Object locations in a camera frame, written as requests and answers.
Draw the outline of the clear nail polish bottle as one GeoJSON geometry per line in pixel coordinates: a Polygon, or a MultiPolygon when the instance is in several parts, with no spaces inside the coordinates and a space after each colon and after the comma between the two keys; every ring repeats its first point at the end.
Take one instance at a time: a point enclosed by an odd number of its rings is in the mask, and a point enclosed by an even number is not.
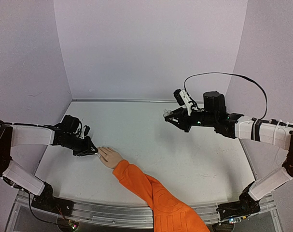
{"type": "Polygon", "coordinates": [[[170,116],[170,115],[172,115],[173,113],[172,113],[172,111],[171,110],[167,110],[167,109],[165,109],[164,110],[164,113],[163,113],[163,117],[167,117],[167,116],[170,116]]]}

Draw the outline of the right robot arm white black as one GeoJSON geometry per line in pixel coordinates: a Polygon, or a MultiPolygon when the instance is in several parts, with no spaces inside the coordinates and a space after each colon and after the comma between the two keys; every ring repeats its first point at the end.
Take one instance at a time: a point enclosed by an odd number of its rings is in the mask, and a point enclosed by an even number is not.
{"type": "Polygon", "coordinates": [[[204,107],[199,108],[183,89],[173,93],[179,108],[165,111],[163,116],[184,132],[191,127],[212,127],[217,134],[232,139],[249,139],[270,144],[288,152],[281,167],[253,182],[240,196],[255,202],[293,179],[293,124],[281,120],[262,120],[237,113],[227,113],[224,95],[211,91],[203,95],[204,107]]]}

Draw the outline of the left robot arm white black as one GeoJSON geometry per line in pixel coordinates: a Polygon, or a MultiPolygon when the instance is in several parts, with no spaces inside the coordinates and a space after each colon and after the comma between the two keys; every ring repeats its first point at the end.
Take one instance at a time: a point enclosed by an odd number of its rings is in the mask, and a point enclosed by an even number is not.
{"type": "Polygon", "coordinates": [[[19,145],[61,146],[72,150],[74,156],[95,155],[98,149],[88,133],[90,127],[80,119],[66,115],[56,125],[4,122],[0,120],[0,178],[13,188],[25,189],[38,196],[38,203],[46,211],[57,206],[55,197],[46,189],[47,183],[27,172],[11,156],[12,147],[19,145]]]}

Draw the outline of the orange sleeve forearm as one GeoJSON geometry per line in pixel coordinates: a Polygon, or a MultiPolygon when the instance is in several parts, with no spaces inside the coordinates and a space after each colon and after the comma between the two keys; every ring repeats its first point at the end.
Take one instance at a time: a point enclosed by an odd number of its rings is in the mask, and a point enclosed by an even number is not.
{"type": "Polygon", "coordinates": [[[128,161],[121,161],[114,176],[129,191],[144,200],[153,211],[155,232],[208,232],[197,212],[174,197],[157,179],[128,161]]]}

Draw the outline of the mannequin hand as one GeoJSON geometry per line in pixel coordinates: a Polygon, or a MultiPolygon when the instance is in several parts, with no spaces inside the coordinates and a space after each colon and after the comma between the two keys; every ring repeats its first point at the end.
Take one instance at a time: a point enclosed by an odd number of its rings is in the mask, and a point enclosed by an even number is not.
{"type": "Polygon", "coordinates": [[[115,169],[123,160],[122,156],[110,147],[99,147],[98,154],[101,162],[110,169],[115,169]]]}

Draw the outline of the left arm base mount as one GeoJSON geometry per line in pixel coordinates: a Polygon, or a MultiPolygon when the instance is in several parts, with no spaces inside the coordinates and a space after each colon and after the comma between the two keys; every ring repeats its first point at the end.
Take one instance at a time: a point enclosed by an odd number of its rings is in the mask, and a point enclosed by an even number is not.
{"type": "Polygon", "coordinates": [[[46,212],[69,217],[72,214],[74,202],[53,196],[53,188],[44,182],[44,189],[40,195],[34,195],[31,206],[46,212]]]}

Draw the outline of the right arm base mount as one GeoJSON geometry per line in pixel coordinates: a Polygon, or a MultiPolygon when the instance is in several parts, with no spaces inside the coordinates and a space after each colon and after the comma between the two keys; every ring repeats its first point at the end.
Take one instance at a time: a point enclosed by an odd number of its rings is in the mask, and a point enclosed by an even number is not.
{"type": "Polygon", "coordinates": [[[220,215],[220,221],[227,219],[249,216],[260,212],[259,200],[255,201],[249,195],[249,188],[247,186],[239,196],[239,200],[235,202],[219,204],[216,211],[220,215]]]}

